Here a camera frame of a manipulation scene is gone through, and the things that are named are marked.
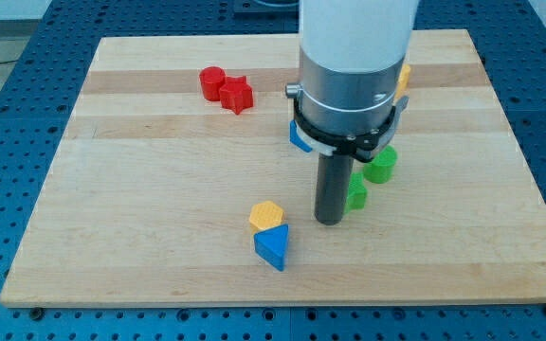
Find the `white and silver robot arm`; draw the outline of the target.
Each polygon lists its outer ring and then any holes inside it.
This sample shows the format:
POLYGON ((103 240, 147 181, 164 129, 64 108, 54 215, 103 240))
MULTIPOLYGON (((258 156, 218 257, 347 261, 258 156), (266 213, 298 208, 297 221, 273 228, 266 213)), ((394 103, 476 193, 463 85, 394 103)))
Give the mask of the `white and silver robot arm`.
POLYGON ((397 84, 419 0, 300 0, 298 137, 322 159, 371 161, 392 140, 407 98, 397 84))

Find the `yellow block behind arm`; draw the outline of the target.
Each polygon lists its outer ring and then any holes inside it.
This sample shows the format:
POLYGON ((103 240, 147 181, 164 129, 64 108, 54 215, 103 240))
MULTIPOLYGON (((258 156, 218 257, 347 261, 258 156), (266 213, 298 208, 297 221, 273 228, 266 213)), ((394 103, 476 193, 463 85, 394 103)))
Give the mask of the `yellow block behind arm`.
POLYGON ((400 75, 398 78, 398 83, 395 90, 395 96, 394 96, 395 101, 398 101, 400 98, 402 98, 406 94, 408 89, 408 84, 410 81, 410 72, 411 72, 410 65, 407 63, 404 63, 402 65, 400 75))

